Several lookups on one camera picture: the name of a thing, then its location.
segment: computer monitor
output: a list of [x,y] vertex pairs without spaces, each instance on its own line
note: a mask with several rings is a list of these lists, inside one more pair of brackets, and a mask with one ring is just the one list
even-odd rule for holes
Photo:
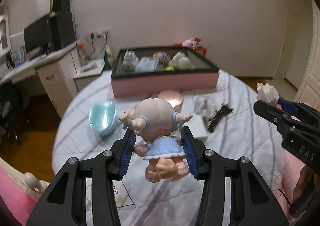
[[23,30],[26,53],[40,47],[40,55],[53,49],[49,13]]

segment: doll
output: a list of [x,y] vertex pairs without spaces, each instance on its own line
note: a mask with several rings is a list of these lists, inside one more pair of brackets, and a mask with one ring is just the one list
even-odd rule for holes
[[119,117],[123,128],[130,128],[141,136],[146,144],[137,145],[133,152],[148,160],[145,177],[149,182],[159,182],[162,178],[177,181],[190,171],[183,162],[185,152],[181,141],[170,137],[178,129],[178,124],[188,122],[192,115],[175,112],[162,99],[146,99],[133,110]]

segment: blue dress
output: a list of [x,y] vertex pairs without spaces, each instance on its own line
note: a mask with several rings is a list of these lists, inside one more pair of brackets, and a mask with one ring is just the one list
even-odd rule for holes
[[175,138],[163,136],[148,142],[148,152],[144,155],[144,160],[159,159],[161,157],[184,157],[185,153]]

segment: teal bowl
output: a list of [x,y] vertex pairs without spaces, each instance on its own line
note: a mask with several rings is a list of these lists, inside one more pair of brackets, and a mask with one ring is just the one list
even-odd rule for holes
[[89,123],[98,135],[110,135],[116,128],[116,106],[110,101],[96,103],[90,109]]

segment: metal bolt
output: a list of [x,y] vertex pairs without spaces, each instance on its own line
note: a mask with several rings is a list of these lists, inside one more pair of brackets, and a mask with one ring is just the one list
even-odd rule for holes
[[213,155],[214,155],[214,151],[211,150],[211,149],[207,149],[204,153],[205,153],[207,156],[213,156]]
[[105,157],[110,157],[112,155],[112,151],[111,150],[106,150],[106,151],[104,151],[103,155]]
[[68,163],[69,163],[69,164],[74,164],[74,163],[76,163],[76,162],[77,162],[76,157],[70,157],[69,160],[68,160]]
[[240,161],[242,162],[242,163],[248,163],[249,162],[249,159],[247,158],[247,157],[241,157],[240,158]]

